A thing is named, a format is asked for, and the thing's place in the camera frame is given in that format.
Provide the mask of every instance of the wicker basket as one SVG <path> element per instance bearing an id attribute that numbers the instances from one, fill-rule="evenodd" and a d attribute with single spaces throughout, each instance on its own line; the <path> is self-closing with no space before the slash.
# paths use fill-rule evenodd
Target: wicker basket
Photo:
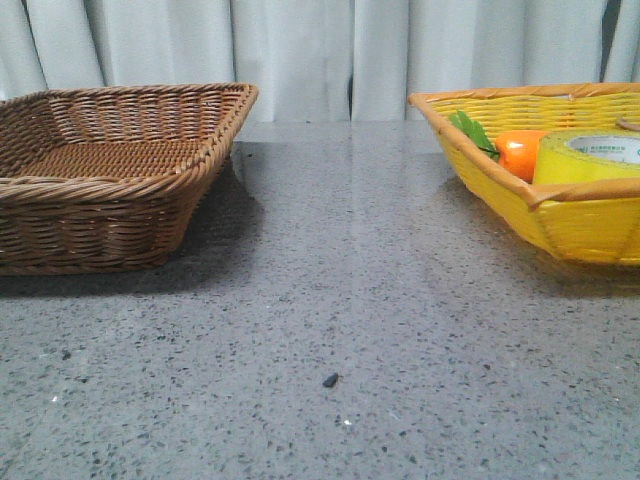
<path id="1" fill-rule="evenodd" d="M 0 103 L 0 274 L 164 263 L 256 96 L 229 83 L 50 90 Z"/>
<path id="2" fill-rule="evenodd" d="M 414 93 L 448 160 L 467 188 L 528 242 L 558 259 L 640 264 L 640 178 L 530 185 L 480 151 L 447 119 L 464 110 L 491 140 L 511 129 L 614 128 L 640 123 L 640 84 L 570 84 Z"/>

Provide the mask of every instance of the green leaf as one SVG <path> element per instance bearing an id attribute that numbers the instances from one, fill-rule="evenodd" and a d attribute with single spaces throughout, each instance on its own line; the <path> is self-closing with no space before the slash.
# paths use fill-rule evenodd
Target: green leaf
<path id="1" fill-rule="evenodd" d="M 469 137 L 480 150 L 486 152 L 491 158 L 498 158 L 499 153 L 493 143 L 491 143 L 491 140 L 489 140 L 489 137 L 487 137 L 484 127 L 480 122 L 473 120 L 462 110 L 458 110 L 456 113 L 449 115 L 449 121 L 451 121 L 454 127 Z"/>

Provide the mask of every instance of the yellow basket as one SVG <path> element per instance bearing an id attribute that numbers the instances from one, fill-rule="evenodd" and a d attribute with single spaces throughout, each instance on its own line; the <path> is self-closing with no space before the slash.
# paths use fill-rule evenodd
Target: yellow basket
<path id="1" fill-rule="evenodd" d="M 563 260 L 640 265 L 640 178 L 530 185 L 491 160 L 448 120 L 457 110 L 493 141 L 513 129 L 613 128 L 640 123 L 640 83 L 414 93 L 454 170 L 523 239 Z"/>

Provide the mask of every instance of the brown wicker basket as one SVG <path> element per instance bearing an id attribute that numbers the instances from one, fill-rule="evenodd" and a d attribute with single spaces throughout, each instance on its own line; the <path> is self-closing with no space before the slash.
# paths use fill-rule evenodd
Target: brown wicker basket
<path id="1" fill-rule="evenodd" d="M 0 274 L 164 263 L 257 88 L 50 90 L 0 103 Z"/>

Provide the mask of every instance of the small black debris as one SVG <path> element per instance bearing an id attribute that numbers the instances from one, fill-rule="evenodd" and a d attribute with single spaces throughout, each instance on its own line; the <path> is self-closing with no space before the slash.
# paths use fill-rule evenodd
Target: small black debris
<path id="1" fill-rule="evenodd" d="M 337 373 L 333 373 L 329 375 L 324 382 L 322 382 L 322 386 L 326 388 L 333 388 L 335 384 L 338 382 L 339 375 Z"/>

